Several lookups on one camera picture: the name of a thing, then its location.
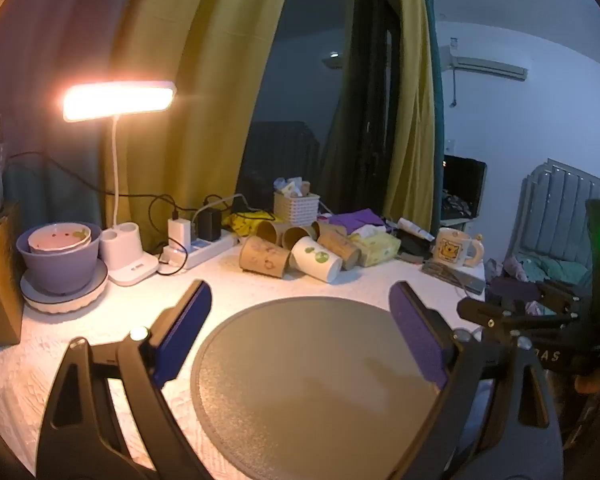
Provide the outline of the white paper cup green print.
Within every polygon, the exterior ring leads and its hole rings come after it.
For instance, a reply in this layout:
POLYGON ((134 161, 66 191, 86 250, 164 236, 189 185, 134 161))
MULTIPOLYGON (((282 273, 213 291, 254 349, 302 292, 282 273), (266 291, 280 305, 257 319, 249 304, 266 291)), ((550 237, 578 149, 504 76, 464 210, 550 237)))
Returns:
POLYGON ((332 283, 340 273, 342 259, 313 238, 305 236, 291 249, 291 264, 311 278, 332 283))

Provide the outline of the brown paper cup right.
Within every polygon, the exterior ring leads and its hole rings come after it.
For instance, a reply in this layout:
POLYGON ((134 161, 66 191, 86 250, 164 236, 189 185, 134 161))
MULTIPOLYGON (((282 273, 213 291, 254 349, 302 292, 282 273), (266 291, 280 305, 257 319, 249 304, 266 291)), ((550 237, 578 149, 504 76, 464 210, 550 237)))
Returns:
POLYGON ((352 270, 361 257, 361 249, 345 235, 337 231, 322 231, 317 243, 333 252, 342 260, 343 270, 352 270))

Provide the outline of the brown paper cup open middle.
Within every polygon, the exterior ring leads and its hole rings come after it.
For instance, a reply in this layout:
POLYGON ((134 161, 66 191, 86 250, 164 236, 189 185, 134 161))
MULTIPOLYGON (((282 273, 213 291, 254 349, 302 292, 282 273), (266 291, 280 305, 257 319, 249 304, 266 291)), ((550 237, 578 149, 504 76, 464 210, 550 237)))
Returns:
POLYGON ((313 226, 290 226, 283 234, 283 248, 291 250, 303 237, 309 237, 311 240, 316 240, 316 233, 313 226))

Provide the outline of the brown paper cup front left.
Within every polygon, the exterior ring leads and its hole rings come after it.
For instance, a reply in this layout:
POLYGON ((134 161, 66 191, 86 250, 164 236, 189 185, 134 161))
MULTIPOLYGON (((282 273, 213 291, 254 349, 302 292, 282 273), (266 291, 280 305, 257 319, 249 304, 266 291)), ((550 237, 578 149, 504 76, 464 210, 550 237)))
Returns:
POLYGON ((244 271, 283 278, 290 251, 258 236, 250 236, 242 243, 238 263, 244 271))

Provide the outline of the smartphone on table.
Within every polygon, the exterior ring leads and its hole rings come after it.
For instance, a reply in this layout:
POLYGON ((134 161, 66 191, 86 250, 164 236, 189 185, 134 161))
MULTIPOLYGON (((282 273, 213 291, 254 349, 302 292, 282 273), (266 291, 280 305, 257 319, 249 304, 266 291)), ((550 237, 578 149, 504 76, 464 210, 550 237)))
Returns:
POLYGON ((481 295, 486 287, 486 282, 483 278, 476 278, 471 274, 432 260, 426 261, 422 265, 422 273, 433 278, 438 278, 445 283, 449 283, 475 295, 481 295))

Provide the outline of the bear print ceramic mug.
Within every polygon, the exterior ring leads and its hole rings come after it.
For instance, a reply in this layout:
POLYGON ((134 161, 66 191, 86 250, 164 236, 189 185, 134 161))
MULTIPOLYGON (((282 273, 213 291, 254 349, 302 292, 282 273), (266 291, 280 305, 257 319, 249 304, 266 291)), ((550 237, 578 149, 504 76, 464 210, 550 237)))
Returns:
POLYGON ((432 258, 452 268, 475 268, 482 263, 484 247, 480 240, 451 228, 441 228, 434 243, 432 258))

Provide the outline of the dark monitor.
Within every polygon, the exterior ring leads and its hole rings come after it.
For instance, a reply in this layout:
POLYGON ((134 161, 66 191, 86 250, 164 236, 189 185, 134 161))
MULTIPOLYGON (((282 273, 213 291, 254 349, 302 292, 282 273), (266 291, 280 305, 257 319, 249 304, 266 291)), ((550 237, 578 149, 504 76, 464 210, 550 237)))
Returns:
POLYGON ((475 219, 478 217, 486 166, 481 160, 445 155, 443 159, 443 192, 441 218, 475 219))

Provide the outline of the white round plate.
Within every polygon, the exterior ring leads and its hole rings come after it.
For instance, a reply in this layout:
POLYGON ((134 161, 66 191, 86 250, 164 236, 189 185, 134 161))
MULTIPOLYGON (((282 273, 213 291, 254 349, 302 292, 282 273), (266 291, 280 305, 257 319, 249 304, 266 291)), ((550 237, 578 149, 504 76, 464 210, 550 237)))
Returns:
POLYGON ((52 294, 35 284, 30 271, 20 278, 20 292, 24 302, 33 310, 45 314, 66 314, 76 312, 95 302, 107 288, 108 269, 102 260, 96 261, 92 278, 76 292, 52 294))

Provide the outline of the yellow curtain right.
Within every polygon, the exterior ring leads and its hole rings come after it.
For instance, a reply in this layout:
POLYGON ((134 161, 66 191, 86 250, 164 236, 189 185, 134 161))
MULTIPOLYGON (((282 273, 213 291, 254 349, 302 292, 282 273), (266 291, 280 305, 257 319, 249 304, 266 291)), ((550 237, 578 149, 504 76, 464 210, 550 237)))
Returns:
POLYGON ((384 214, 431 226, 434 83, 426 0, 400 0, 400 88, 384 214))

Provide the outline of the yellow curtain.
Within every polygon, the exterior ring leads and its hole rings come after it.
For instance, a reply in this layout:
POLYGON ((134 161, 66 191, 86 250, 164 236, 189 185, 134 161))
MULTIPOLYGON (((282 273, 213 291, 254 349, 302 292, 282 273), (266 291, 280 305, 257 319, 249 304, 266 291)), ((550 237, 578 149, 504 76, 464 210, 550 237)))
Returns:
POLYGON ((120 185, 107 220, 133 221, 148 250, 166 238, 168 198, 188 210, 235 191, 285 0, 132 0, 114 79, 170 80, 168 110, 107 126, 102 178, 120 185))
POLYGON ((426 0, 400 0, 400 88, 384 214, 431 226, 434 83, 426 0))

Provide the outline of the purple bowl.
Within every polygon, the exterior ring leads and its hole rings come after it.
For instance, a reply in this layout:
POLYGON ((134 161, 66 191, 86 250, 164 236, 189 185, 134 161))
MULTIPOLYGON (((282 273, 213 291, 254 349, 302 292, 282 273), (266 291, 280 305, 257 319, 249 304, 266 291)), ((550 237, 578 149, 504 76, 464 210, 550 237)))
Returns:
POLYGON ((57 254, 34 254, 28 245, 28 236, 40 226, 20 234, 16 248, 23 258, 27 271, 32 273, 35 284, 52 294, 68 294, 85 286, 92 278, 99 254, 99 242, 102 229, 96 224, 86 224, 92 230, 92 240, 70 252, 57 254))

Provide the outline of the purple cloth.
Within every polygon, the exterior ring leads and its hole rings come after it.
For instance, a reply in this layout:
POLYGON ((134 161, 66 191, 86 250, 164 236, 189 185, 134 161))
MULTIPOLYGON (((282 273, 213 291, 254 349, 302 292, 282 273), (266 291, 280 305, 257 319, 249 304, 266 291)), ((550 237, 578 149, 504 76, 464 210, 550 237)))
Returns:
POLYGON ((370 208, 349 212, 348 214, 334 214, 328 218, 328 223, 332 226, 342 226, 348 235, 361 229, 363 226, 385 226, 378 214, 375 214, 370 208))

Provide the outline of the white power strip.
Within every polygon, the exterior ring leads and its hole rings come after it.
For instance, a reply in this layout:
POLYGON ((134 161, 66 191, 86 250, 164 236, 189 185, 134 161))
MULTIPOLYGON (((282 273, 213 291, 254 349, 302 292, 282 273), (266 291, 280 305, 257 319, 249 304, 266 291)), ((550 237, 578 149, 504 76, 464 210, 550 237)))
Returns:
POLYGON ((237 242, 238 238, 225 230, 222 230, 221 236, 213 242, 197 238, 188 247, 178 244, 175 240, 169 240, 169 244, 162 248, 158 258, 158 273, 168 276, 186 272, 221 255, 237 242))

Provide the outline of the white charger plug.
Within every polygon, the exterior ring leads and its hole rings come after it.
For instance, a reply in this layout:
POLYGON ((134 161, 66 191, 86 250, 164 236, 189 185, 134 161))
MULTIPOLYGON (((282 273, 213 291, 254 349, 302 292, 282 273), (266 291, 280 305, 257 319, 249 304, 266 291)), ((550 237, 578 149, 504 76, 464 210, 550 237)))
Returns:
POLYGON ((189 252, 192 246, 192 224, 186 218, 168 220, 169 246, 182 252, 189 252))

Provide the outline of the white air conditioner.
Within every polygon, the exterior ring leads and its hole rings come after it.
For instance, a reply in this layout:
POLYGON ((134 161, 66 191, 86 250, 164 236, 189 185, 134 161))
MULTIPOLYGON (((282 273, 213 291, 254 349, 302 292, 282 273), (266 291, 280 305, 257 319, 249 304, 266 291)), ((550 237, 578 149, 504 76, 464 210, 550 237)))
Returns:
POLYGON ((516 81, 525 81, 529 76, 525 60, 492 52, 452 49, 449 44, 440 48, 440 60, 442 70, 464 70, 516 81))

